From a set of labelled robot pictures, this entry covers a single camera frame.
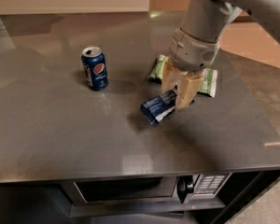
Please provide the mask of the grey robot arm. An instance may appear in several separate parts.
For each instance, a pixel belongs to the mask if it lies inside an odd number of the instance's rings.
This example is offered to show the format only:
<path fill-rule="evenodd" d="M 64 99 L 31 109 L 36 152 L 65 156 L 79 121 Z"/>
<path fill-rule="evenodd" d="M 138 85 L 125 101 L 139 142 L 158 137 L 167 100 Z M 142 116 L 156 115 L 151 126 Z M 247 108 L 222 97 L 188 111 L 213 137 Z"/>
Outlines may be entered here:
<path fill-rule="evenodd" d="M 175 107 L 191 103 L 203 83 L 203 71 L 212 65 L 225 29 L 241 12 L 256 21 L 280 45 L 280 0 L 190 0 L 176 28 L 161 90 L 177 89 Z"/>

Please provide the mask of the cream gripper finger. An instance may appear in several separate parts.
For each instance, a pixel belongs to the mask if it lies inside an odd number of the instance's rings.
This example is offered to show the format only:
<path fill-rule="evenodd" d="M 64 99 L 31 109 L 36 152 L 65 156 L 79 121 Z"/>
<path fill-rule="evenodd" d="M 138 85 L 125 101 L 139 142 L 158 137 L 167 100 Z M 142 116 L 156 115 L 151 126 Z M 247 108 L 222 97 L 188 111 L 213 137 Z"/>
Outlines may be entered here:
<path fill-rule="evenodd" d="M 203 70 L 188 72 L 177 81 L 175 109 L 187 108 L 203 83 Z"/>
<path fill-rule="evenodd" d="M 181 71 L 168 57 L 162 70 L 161 92 L 165 93 L 172 90 L 178 79 L 186 74 L 187 72 Z"/>

